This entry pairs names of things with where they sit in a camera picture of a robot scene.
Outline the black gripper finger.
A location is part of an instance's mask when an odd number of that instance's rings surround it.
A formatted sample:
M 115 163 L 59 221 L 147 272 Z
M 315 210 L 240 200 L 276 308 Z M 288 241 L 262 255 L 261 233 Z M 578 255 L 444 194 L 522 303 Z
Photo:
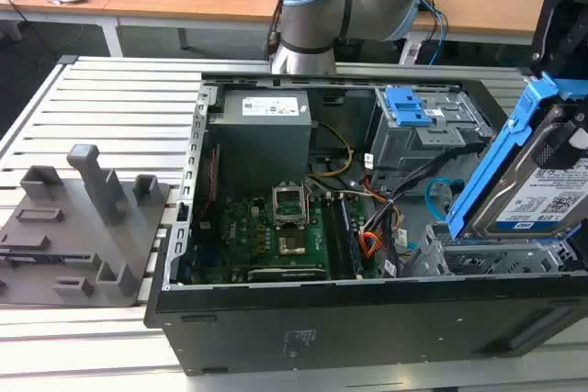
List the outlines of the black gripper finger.
M 571 169 L 587 152 L 587 129 L 574 121 L 559 124 L 534 153 L 540 169 Z
M 529 70 L 569 88 L 587 87 L 587 0 L 544 0 Z

